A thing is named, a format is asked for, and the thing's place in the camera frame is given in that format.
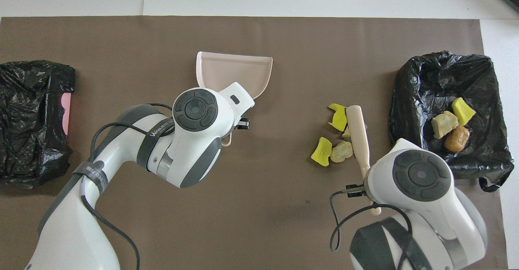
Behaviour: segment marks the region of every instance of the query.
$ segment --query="yellow foam piece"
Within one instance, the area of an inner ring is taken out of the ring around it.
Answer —
[[[346,124],[348,123],[348,119],[346,118],[346,107],[339,104],[331,104],[328,108],[335,111],[333,114],[332,122],[328,122],[335,129],[343,132],[346,128]]]
[[[328,161],[330,155],[332,155],[332,143],[324,137],[319,138],[319,144],[310,158],[319,165],[327,167],[330,164]]]
[[[458,122],[461,126],[465,126],[465,124],[467,124],[469,120],[476,114],[476,111],[469,107],[463,98],[457,98],[454,100],[453,110],[454,115],[458,117]]]

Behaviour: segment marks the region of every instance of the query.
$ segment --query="plastic bag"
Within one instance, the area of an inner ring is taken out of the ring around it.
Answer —
[[[62,176],[72,150],[61,96],[75,70],[50,61],[0,64],[0,183],[32,188]]]
[[[453,111],[452,102],[462,97],[476,111],[465,125],[470,137],[458,153],[433,137],[431,119]],[[506,143],[499,87],[493,64],[481,55],[458,56],[448,51],[415,56],[398,71],[389,112],[392,143],[404,138],[440,155],[456,179],[479,178],[482,190],[493,192],[513,170]],[[487,185],[487,179],[493,185]]]

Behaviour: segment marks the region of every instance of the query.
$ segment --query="pink object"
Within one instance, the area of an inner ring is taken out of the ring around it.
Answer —
[[[69,135],[69,116],[70,116],[70,97],[71,93],[63,93],[61,96],[61,106],[65,109],[65,114],[63,115],[63,131],[66,135]]]
[[[272,57],[202,51],[196,56],[198,85],[217,92],[236,81],[255,99],[267,87],[271,71]]]

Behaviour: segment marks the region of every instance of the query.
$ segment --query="brown paper mat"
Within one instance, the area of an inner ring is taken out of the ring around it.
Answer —
[[[412,56],[482,54],[483,45],[479,22],[465,19],[4,17],[0,61],[68,64],[77,85],[67,175],[29,192],[0,187],[1,269],[26,266],[39,219],[87,158],[93,133],[126,107],[172,104],[196,86],[200,50],[272,56],[272,76],[248,113],[251,129],[234,133],[200,184],[177,189],[135,163],[125,163],[111,181],[97,209],[135,241],[141,269],[351,269],[355,230],[379,218],[354,218],[344,227],[341,253],[328,248],[334,229],[328,197],[361,177],[355,159],[328,168],[310,160],[319,137],[340,138],[327,124],[326,107],[362,106],[374,163],[390,148],[396,71]],[[486,257],[469,268],[506,268],[499,194],[475,182],[461,187],[489,230]],[[345,216],[367,204],[339,197],[337,208]],[[122,269],[134,268],[130,246],[103,228]]]

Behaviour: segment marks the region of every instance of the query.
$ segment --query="dustpan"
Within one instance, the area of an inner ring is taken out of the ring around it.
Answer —
[[[201,88],[216,92],[238,82],[253,99],[267,87],[272,57],[198,52],[196,78]]]

